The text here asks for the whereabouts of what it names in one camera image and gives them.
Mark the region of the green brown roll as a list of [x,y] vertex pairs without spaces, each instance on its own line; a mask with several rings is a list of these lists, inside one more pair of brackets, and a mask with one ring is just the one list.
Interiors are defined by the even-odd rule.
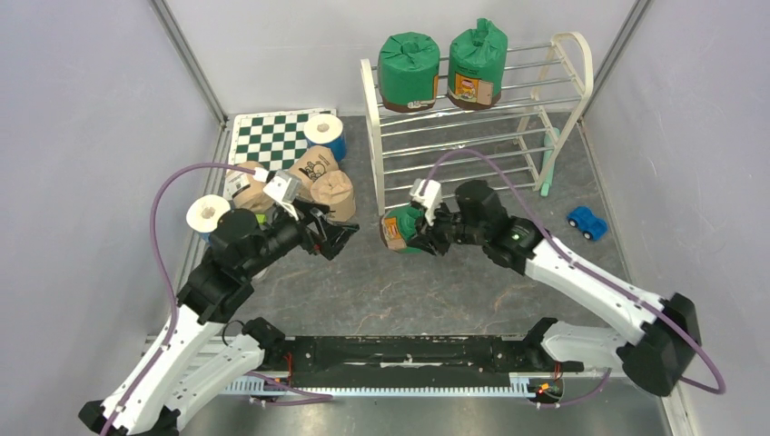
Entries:
[[380,218],[380,238],[395,253],[420,253],[420,248],[409,246],[417,235],[417,221],[424,212],[412,205],[396,207]]

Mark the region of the brown paper roll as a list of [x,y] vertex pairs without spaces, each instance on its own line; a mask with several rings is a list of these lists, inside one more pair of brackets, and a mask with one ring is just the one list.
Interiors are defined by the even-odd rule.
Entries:
[[341,170],[324,174],[311,187],[315,203],[329,205],[333,215],[348,222],[356,213],[355,191],[350,177]]

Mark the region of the green paper roll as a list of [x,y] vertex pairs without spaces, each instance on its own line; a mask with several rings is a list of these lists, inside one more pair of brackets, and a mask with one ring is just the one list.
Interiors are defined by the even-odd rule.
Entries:
[[508,37],[487,18],[453,39],[449,47],[447,97],[466,110],[489,109],[501,97]]

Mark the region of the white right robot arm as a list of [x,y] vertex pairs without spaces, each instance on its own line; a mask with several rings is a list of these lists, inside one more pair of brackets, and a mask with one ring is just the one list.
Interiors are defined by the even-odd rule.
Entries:
[[496,265],[543,283],[606,323],[604,328],[548,322],[524,347],[527,364],[546,371],[557,362],[621,370],[659,397],[684,379],[701,336],[695,304],[680,293],[664,298],[624,282],[569,249],[531,220],[508,214],[483,180],[455,191],[459,210],[441,199],[439,182],[418,179],[410,205],[418,212],[411,248],[445,254],[453,244],[476,245]]

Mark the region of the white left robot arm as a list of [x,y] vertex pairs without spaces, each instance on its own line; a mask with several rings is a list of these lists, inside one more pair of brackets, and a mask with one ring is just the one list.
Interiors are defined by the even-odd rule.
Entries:
[[176,315],[127,379],[106,399],[87,402],[80,421],[99,435],[176,435],[228,384],[259,366],[278,368],[285,336],[263,318],[247,322],[225,349],[194,372],[202,347],[251,297],[252,279],[296,247],[332,260],[360,227],[328,220],[324,205],[298,201],[300,216],[278,212],[268,225],[233,209],[210,235],[201,263],[177,293]]

